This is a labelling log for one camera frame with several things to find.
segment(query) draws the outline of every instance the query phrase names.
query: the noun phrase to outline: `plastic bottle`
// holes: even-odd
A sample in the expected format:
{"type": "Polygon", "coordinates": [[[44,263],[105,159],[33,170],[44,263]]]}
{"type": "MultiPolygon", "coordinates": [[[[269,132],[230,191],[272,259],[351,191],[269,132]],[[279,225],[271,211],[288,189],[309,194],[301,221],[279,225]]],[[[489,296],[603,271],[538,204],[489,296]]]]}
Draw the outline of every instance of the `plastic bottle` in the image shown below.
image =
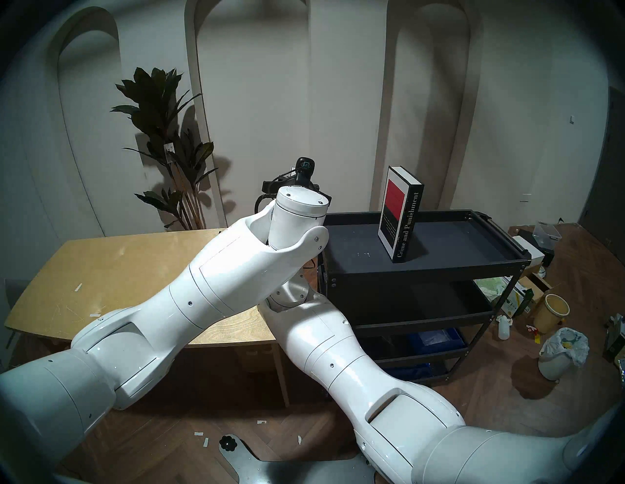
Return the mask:
{"type": "Polygon", "coordinates": [[[499,316],[497,320],[499,321],[499,339],[507,340],[510,337],[511,320],[504,315],[499,316]]]}

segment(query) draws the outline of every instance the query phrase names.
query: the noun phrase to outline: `metal base plate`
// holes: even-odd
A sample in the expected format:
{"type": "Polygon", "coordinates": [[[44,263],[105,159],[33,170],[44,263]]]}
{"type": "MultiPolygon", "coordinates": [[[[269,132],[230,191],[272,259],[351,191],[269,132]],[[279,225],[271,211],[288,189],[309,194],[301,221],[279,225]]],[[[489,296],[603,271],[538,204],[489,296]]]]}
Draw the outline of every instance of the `metal base plate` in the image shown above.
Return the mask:
{"type": "Polygon", "coordinates": [[[225,435],[219,451],[239,475],[239,484],[373,484],[376,470],[364,455],[316,462],[267,462],[254,457],[236,435],[225,435]]]}

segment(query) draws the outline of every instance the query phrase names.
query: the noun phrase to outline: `bucket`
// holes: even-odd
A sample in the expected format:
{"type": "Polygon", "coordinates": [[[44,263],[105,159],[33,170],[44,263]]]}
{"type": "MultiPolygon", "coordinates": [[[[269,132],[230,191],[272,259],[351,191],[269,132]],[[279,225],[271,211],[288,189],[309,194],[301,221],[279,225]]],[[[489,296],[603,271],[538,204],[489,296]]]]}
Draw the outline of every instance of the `bucket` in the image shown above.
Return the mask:
{"type": "Polygon", "coordinates": [[[541,333],[551,331],[560,320],[568,316],[569,305],[564,299],[555,294],[547,294],[540,309],[534,318],[534,326],[541,333]]]}
{"type": "Polygon", "coordinates": [[[572,364],[573,360],[566,353],[558,353],[551,357],[542,355],[538,358],[538,370],[543,377],[552,382],[559,380],[572,364]]]}

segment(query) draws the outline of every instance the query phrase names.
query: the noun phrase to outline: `black rolling cart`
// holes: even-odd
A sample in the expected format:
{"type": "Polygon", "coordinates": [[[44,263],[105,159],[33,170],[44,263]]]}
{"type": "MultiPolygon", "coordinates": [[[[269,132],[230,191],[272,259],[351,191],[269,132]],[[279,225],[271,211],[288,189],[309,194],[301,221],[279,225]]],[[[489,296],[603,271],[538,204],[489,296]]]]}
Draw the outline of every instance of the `black rolling cart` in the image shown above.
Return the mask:
{"type": "Polygon", "coordinates": [[[328,214],[319,291],[345,315],[362,349],[391,375],[449,381],[494,320],[531,261],[488,216],[471,210],[419,212],[406,261],[393,264],[378,239],[379,212],[328,214]],[[510,276],[493,307],[473,282],[510,276]],[[461,327],[480,325],[471,341],[461,327]],[[425,344],[433,330],[447,341],[425,344]],[[448,368],[445,360],[457,361],[448,368]]]}

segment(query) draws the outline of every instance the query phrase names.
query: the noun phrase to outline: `yellow bucket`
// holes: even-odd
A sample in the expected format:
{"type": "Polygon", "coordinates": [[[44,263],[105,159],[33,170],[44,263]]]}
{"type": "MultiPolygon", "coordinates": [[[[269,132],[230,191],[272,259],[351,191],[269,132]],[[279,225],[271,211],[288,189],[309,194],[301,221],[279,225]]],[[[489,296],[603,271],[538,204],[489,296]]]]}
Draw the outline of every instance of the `yellow bucket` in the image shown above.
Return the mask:
{"type": "Polygon", "coordinates": [[[570,311],[569,305],[560,296],[547,294],[543,304],[536,312],[534,326],[541,333],[548,333],[562,318],[568,316],[570,311]]]}

